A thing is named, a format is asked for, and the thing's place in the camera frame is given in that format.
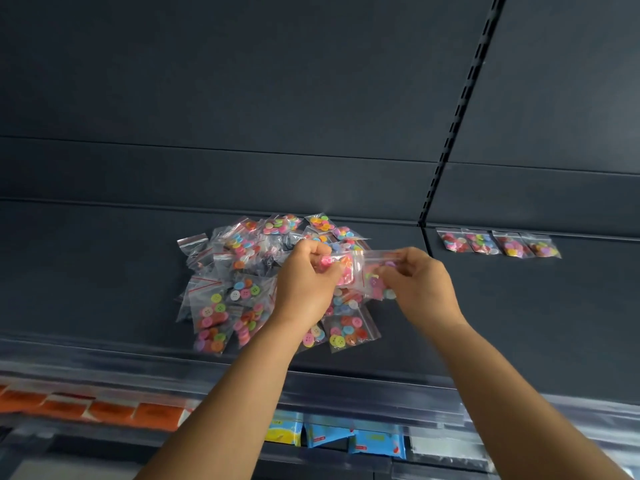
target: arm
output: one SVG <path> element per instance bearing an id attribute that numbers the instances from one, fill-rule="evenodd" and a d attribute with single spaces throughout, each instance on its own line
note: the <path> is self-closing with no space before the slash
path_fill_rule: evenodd
<path id="1" fill-rule="evenodd" d="M 626 479 L 467 323 L 440 261 L 402 250 L 380 273 L 409 321 L 442 355 L 503 479 Z"/>
<path id="2" fill-rule="evenodd" d="M 330 251 L 317 241 L 298 243 L 278 274 L 269 321 L 136 480 L 251 478 L 289 363 L 342 275 L 340 264 L 316 274 L 318 254 Z"/>

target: person's right hand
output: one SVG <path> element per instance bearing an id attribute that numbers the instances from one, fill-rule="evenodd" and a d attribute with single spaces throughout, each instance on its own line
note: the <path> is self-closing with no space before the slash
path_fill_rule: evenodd
<path id="1" fill-rule="evenodd" d="M 409 321 L 430 337 L 450 326 L 466 324 L 443 263 L 418 248 L 397 252 L 397 267 L 382 266 L 378 273 L 395 291 Z"/>

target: person's left arm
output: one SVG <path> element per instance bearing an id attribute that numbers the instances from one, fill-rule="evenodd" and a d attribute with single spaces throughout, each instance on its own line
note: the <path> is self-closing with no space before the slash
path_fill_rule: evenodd
<path id="1" fill-rule="evenodd" d="M 276 409 L 287 368 L 304 334 L 329 305 L 342 275 L 317 274 L 330 248 L 300 241 L 278 274 L 273 314 L 191 416 L 136 480 L 249 480 Z"/>

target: metal panel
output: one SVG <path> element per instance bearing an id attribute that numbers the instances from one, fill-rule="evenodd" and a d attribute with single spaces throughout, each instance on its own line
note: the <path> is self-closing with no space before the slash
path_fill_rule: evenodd
<path id="1" fill-rule="evenodd" d="M 3 0 L 0 134 L 437 161 L 492 0 Z"/>
<path id="2" fill-rule="evenodd" d="M 434 163 L 0 137 L 0 196 L 417 221 Z"/>
<path id="3" fill-rule="evenodd" d="M 640 176 L 448 163 L 428 221 L 640 237 Z"/>
<path id="4" fill-rule="evenodd" d="M 1 202 L 0 330 L 189 352 L 191 324 L 173 298 L 188 281 L 176 240 L 235 216 L 51 203 Z M 420 228 L 354 224 L 378 249 L 424 248 Z M 446 375 L 435 350 L 393 301 L 370 307 L 383 339 L 345 353 L 315 347 L 293 368 L 410 379 Z M 222 355 L 231 362 L 236 339 Z"/>
<path id="5" fill-rule="evenodd" d="M 455 254 L 427 233 L 469 323 L 533 387 L 640 403 L 640 243 L 556 237 L 563 259 L 521 260 Z"/>
<path id="6" fill-rule="evenodd" d="M 450 161 L 640 173 L 640 0 L 507 0 Z"/>

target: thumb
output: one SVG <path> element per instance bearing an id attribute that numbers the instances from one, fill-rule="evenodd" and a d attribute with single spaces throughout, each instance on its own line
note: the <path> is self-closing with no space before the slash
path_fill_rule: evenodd
<path id="1" fill-rule="evenodd" d="M 323 276 L 330 281 L 335 287 L 340 281 L 344 272 L 344 265 L 341 262 L 335 262 L 323 273 Z"/>
<path id="2" fill-rule="evenodd" d="M 393 291 L 396 291 L 403 287 L 404 281 L 408 280 L 404 274 L 398 273 L 398 270 L 395 267 L 391 266 L 382 266 L 378 269 L 378 274 L 382 281 L 391 288 Z"/>

